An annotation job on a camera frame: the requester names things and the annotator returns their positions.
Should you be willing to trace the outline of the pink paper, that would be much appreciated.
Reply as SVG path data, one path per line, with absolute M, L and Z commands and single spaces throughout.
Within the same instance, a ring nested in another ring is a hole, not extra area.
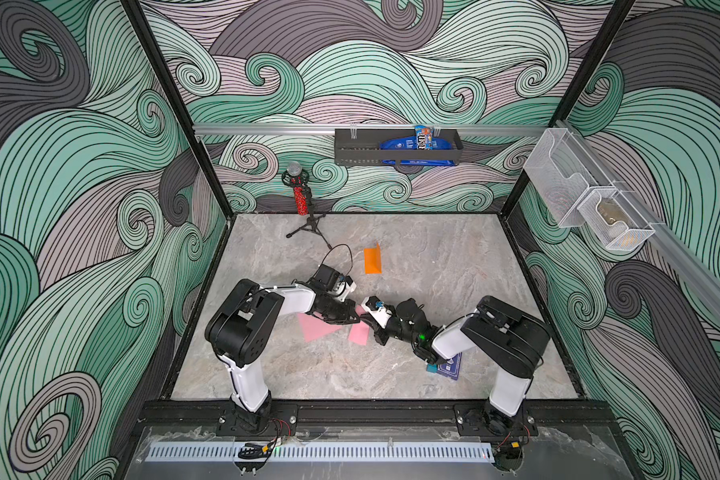
M 365 346 L 368 342 L 370 327 L 363 321 L 353 324 L 350 328 L 348 341 L 356 345 Z
M 341 329 L 340 325 L 331 325 L 304 313 L 300 313 L 297 319 L 306 342 L 315 341 Z

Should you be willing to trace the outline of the orange square paper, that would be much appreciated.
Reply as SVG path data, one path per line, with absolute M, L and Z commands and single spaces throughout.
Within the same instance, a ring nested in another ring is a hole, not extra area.
M 381 247 L 376 244 L 374 247 L 365 248 L 364 252 L 364 271 L 368 275 L 382 273 Z

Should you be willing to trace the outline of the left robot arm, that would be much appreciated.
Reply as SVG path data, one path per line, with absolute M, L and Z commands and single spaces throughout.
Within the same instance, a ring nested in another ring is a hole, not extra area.
M 285 286 L 262 286 L 250 279 L 235 285 L 206 326 L 204 337 L 229 373 L 231 399 L 246 422 L 257 423 L 270 409 L 271 392 L 260 357 L 278 319 L 305 314 L 327 325 L 357 323 L 356 303 L 349 298 L 355 289 L 351 276 L 326 265 L 308 280 Z

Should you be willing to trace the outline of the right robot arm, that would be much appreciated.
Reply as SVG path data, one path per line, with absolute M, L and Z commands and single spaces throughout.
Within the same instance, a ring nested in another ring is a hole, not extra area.
M 405 342 L 429 365 L 445 364 L 472 349 L 488 356 L 499 367 L 488 411 L 505 418 L 519 412 L 551 340 L 542 320 L 493 296 L 483 297 L 474 311 L 445 326 L 430 323 L 413 299 L 391 306 L 371 296 L 361 308 L 361 319 L 379 344 L 391 338 Z

